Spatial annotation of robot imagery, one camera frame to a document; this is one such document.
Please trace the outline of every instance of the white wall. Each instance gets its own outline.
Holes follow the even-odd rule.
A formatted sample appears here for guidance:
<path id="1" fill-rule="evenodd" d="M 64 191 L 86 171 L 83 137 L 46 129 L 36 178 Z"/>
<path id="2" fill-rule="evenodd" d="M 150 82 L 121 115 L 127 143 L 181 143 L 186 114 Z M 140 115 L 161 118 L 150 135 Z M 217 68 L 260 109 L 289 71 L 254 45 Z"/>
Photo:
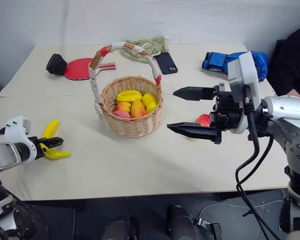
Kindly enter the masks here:
<path id="1" fill-rule="evenodd" d="M 172 44 L 244 43 L 271 54 L 298 28 L 300 0 L 0 0 L 0 88 L 36 44 L 168 35 Z"/>

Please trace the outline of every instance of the wicker basket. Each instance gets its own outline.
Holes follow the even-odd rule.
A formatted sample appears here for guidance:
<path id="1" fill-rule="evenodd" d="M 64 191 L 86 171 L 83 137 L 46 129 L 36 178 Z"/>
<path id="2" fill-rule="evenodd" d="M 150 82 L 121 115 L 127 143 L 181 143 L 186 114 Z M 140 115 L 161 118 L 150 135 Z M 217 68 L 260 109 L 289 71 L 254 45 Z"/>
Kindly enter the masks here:
<path id="1" fill-rule="evenodd" d="M 156 84 L 142 76 L 126 76 L 115 79 L 109 83 L 100 95 L 96 81 L 96 69 L 100 65 L 104 56 L 119 49 L 132 50 L 144 56 L 152 68 L 152 74 Z M 152 57 L 149 56 L 142 47 L 126 42 L 117 42 L 103 47 L 96 52 L 92 59 L 89 65 L 89 75 L 91 89 L 94 94 L 94 107 L 96 112 L 105 117 L 105 120 L 111 129 L 115 130 L 120 135 L 142 137 L 151 133 L 160 125 L 162 121 L 162 105 L 164 101 L 161 91 L 161 75 L 154 65 Z M 119 92 L 127 89 L 135 89 L 142 94 L 152 93 L 158 100 L 157 108 L 153 112 L 138 118 L 121 118 L 114 115 L 113 110 L 116 104 L 116 96 Z"/>

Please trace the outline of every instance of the mango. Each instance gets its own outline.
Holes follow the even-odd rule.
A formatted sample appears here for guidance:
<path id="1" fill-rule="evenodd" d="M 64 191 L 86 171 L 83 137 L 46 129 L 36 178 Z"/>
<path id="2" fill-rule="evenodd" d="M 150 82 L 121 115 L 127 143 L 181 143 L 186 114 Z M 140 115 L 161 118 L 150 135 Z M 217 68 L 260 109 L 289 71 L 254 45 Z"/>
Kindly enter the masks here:
<path id="1" fill-rule="evenodd" d="M 152 93 L 146 93 L 145 95 L 143 95 L 141 101 L 146 108 L 151 102 L 155 102 L 156 104 L 158 104 L 158 99 Z"/>
<path id="2" fill-rule="evenodd" d="M 117 94 L 115 97 L 117 102 L 134 102 L 135 100 L 142 99 L 141 92 L 134 90 L 134 89 L 127 89 L 124 91 L 121 91 Z"/>
<path id="3" fill-rule="evenodd" d="M 131 107 L 131 118 L 140 118 L 146 115 L 146 109 L 140 99 L 135 100 Z"/>
<path id="4" fill-rule="evenodd" d="M 114 107 L 113 112 L 115 111 L 125 111 L 128 114 L 131 112 L 131 103 L 126 101 L 120 101 L 118 104 Z"/>
<path id="5" fill-rule="evenodd" d="M 158 104 L 155 101 L 149 102 L 148 105 L 146 106 L 146 114 L 152 113 L 157 106 Z"/>
<path id="6" fill-rule="evenodd" d="M 123 119 L 130 119 L 131 118 L 130 114 L 127 113 L 126 111 L 118 110 L 118 111 L 115 111 L 113 114 L 120 117 L 120 118 L 123 118 Z"/>

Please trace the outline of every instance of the white table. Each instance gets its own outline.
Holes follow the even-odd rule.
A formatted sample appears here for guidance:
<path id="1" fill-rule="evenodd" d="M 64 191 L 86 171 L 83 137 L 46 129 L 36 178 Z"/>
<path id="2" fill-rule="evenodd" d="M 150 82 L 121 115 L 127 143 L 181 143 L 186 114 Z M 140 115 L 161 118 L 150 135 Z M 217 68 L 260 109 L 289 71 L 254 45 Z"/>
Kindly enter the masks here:
<path id="1" fill-rule="evenodd" d="M 267 85 L 263 82 L 261 88 L 268 89 Z M 221 145 L 216 145 L 167 128 L 167 124 L 194 121 L 198 115 L 210 112 L 213 104 L 165 95 L 159 128 L 141 138 L 128 138 L 98 121 L 91 94 L 0 97 L 0 128 L 7 119 L 23 115 L 31 120 L 29 136 L 40 137 L 46 124 L 58 119 L 56 136 L 64 138 L 60 149 L 72 152 L 68 158 L 41 158 L 19 165 L 2 172 L 1 180 L 23 200 L 235 191 L 235 169 L 253 152 L 247 132 L 224 132 Z M 260 139 L 261 149 L 267 141 Z M 285 187 L 289 180 L 284 174 L 286 165 L 284 152 L 274 143 L 244 188 Z"/>
<path id="2" fill-rule="evenodd" d="M 89 80 L 73 81 L 64 76 L 48 73 L 47 63 L 54 53 L 60 53 L 69 63 L 78 58 L 92 58 L 104 45 L 37 45 L 22 64 L 10 83 L 0 92 L 0 97 L 45 97 L 45 96 L 90 96 Z M 219 72 L 202 70 L 202 63 L 207 52 L 231 54 L 246 51 L 243 44 L 214 45 L 170 45 L 170 54 L 178 67 L 178 73 L 162 76 L 162 91 L 172 94 L 185 86 L 212 87 L 224 82 L 227 76 Z M 130 60 L 120 51 L 108 54 L 103 63 L 116 62 L 116 70 L 104 70 L 97 76 L 100 91 L 112 80 L 129 75 L 140 75 L 153 79 L 147 63 Z"/>

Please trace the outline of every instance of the towel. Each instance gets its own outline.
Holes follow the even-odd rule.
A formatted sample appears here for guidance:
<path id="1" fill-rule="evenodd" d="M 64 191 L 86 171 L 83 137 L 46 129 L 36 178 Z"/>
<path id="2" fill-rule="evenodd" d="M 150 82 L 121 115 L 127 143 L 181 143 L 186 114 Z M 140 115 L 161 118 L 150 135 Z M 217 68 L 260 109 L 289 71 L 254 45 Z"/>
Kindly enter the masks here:
<path id="1" fill-rule="evenodd" d="M 167 36 L 157 36 L 152 39 L 142 39 L 137 41 L 127 40 L 126 42 L 133 45 L 138 45 L 144 48 L 148 54 L 152 57 L 160 55 L 161 53 L 167 53 Z M 122 55 L 128 59 L 132 59 L 141 63 L 147 63 L 148 61 L 139 53 L 132 52 L 130 50 L 122 49 Z"/>

